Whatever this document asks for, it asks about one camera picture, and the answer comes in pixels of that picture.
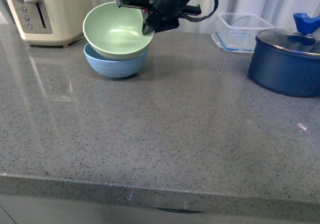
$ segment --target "stacked bowls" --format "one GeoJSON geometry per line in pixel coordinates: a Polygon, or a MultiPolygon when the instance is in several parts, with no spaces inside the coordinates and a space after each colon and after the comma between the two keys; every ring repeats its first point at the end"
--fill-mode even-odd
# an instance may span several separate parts
{"type": "Polygon", "coordinates": [[[91,67],[101,75],[121,78],[144,65],[154,33],[142,34],[141,10],[116,2],[92,9],[84,19],[83,32],[89,42],[83,49],[91,67]]]}

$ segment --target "clear plastic container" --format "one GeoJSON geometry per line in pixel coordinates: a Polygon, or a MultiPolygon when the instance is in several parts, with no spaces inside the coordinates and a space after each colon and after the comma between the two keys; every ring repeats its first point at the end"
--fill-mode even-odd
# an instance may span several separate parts
{"type": "Polygon", "coordinates": [[[211,34],[215,43],[225,51],[253,53],[255,37],[272,24],[252,13],[220,13],[211,34]]]}

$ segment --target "toaster button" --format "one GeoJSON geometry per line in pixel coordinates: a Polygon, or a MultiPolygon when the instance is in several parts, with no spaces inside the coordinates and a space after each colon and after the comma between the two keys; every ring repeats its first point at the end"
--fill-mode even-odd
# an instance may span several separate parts
{"type": "Polygon", "coordinates": [[[25,0],[18,0],[20,4],[23,4],[25,0]]]}

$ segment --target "countertop edge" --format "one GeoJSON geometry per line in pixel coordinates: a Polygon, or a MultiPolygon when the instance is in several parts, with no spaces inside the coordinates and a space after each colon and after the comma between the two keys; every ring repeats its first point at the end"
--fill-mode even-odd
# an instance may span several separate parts
{"type": "Polygon", "coordinates": [[[135,188],[49,178],[26,178],[4,174],[0,176],[0,193],[301,222],[320,221],[320,204],[317,203],[135,188]]]}

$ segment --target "pot lid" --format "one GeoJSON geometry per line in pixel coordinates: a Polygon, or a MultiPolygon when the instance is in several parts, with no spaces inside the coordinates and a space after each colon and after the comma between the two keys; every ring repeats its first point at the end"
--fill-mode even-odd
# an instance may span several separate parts
{"type": "Polygon", "coordinates": [[[256,36],[261,42],[279,50],[299,55],[320,57],[320,39],[300,32],[284,29],[267,29],[256,36]]]}

